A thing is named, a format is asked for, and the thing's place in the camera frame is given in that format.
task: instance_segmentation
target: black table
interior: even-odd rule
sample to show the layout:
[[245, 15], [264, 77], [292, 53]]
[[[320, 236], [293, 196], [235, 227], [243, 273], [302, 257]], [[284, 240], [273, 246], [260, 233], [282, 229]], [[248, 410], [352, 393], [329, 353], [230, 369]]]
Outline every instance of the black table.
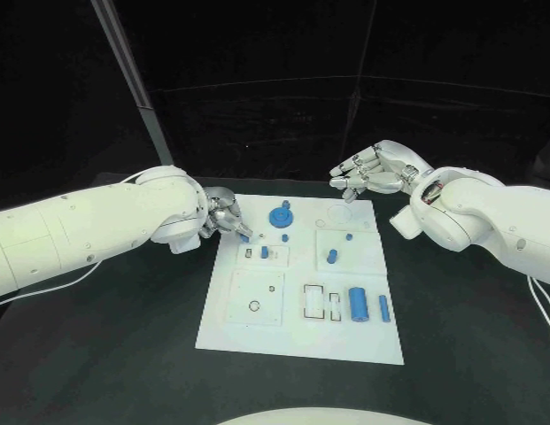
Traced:
[[[238, 193], [338, 197], [326, 183], [202, 179]], [[148, 243], [0, 320], [0, 423], [214, 424], [329, 406], [434, 424], [550, 423], [550, 336], [525, 277], [388, 223], [374, 199], [405, 366], [195, 349], [220, 238], [175, 256]], [[47, 282], [68, 282], [73, 275]]]

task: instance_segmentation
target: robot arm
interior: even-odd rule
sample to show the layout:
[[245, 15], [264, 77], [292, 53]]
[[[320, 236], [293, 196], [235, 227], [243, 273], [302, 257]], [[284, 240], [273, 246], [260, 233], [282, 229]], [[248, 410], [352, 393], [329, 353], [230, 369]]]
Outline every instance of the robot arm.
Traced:
[[0, 212], [0, 296], [94, 265], [149, 239], [182, 253], [215, 231], [251, 236], [234, 193], [202, 188], [175, 166], [136, 183], [80, 190]]
[[480, 245], [505, 266], [550, 283], [550, 190], [506, 187], [464, 168], [434, 170], [391, 141], [348, 159], [332, 176], [332, 186], [346, 189], [348, 202], [365, 189], [398, 189], [411, 195], [410, 205], [391, 219], [405, 238], [426, 232], [452, 251]]

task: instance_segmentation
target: blue object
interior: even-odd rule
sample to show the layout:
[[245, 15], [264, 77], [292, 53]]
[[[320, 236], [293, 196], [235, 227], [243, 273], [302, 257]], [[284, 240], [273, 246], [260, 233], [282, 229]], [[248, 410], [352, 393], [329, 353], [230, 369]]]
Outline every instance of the blue object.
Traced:
[[290, 210], [290, 202], [284, 201], [283, 206], [276, 208], [269, 215], [269, 221], [277, 228], [286, 228], [294, 221], [294, 214]]
[[368, 321], [368, 305], [365, 288], [349, 289], [349, 305], [352, 306], [352, 320]]
[[385, 322], [391, 322], [390, 320], [390, 308], [388, 308], [388, 297], [385, 295], [379, 295], [379, 304], [381, 304], [381, 318]]
[[330, 254], [329, 254], [329, 263], [335, 264], [336, 263], [336, 255], [339, 254], [339, 252], [336, 250], [330, 250]]

